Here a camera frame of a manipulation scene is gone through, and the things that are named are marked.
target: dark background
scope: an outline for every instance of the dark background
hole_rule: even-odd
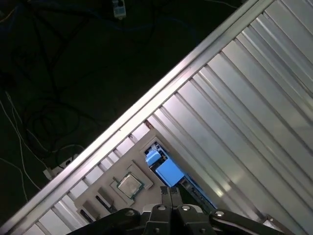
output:
[[[241,5],[240,0],[224,2]],[[17,7],[0,23],[0,100],[13,121],[5,91],[10,94],[22,119],[22,123],[17,119],[17,127],[24,141],[50,168],[57,166],[57,160],[63,162],[81,150],[73,147],[57,153],[44,152],[26,129],[48,151],[67,144],[87,147],[236,10],[205,0],[125,0],[127,17],[115,21],[110,1],[106,0],[29,3],[34,9],[45,6],[92,12],[94,16],[89,19],[38,11],[65,37],[74,28],[77,30],[71,40],[62,44],[36,20],[48,60],[59,58],[53,68],[50,63],[49,73],[36,36],[34,14],[16,0],[0,0],[4,14],[0,14],[0,21]],[[0,158],[22,169],[19,138],[3,110],[0,121]],[[48,183],[44,165],[25,145],[22,150],[26,172],[42,188]],[[30,199],[38,189],[24,173],[23,176]],[[18,169],[0,160],[0,177],[3,224],[26,200]]]

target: silver panel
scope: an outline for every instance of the silver panel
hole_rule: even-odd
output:
[[[218,207],[295,234],[313,234],[312,15],[276,1],[148,119]]]
[[[109,154],[117,161],[148,118],[217,206],[313,234],[313,5],[296,2],[248,0],[0,233],[24,233],[81,194],[85,176]]]

